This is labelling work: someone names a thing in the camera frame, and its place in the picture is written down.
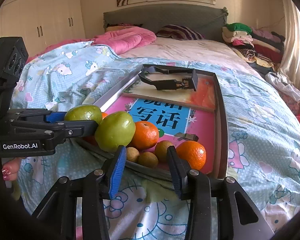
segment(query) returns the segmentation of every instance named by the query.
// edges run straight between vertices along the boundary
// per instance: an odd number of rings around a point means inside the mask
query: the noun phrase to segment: painted nail
[[[9,171],[7,168],[2,169],[2,175],[3,176],[7,176],[7,175],[10,175],[10,174],[11,174],[11,171]]]

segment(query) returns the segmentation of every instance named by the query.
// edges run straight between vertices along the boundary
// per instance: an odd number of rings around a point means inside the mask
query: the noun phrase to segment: screw
[[[64,184],[64,183],[67,182],[67,180],[68,180],[67,177],[61,177],[61,178],[58,179],[58,182],[61,183],[61,184]]]
[[[195,170],[195,169],[192,169],[189,171],[189,173],[193,176],[197,176],[199,174],[199,171]]]
[[[100,176],[103,174],[103,170],[102,169],[97,169],[94,171],[94,175]]]
[[[232,177],[226,177],[226,181],[228,182],[228,183],[234,183],[235,182],[235,179],[234,178],[232,178]]]

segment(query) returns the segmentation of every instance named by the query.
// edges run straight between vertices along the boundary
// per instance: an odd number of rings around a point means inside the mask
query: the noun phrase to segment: striped pillow
[[[157,37],[172,38],[180,41],[197,41],[204,40],[204,36],[188,27],[169,24],[163,26],[158,32]]]

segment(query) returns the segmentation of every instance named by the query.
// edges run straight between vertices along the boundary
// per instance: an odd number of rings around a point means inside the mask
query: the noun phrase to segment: wardrobe
[[[21,36],[29,56],[67,39],[85,38],[80,0],[5,0],[0,37]]]

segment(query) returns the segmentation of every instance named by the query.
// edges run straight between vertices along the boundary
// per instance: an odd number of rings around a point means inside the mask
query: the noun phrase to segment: white curtain
[[[279,73],[286,83],[300,81],[300,12],[292,0],[282,0],[286,21],[286,41]]]

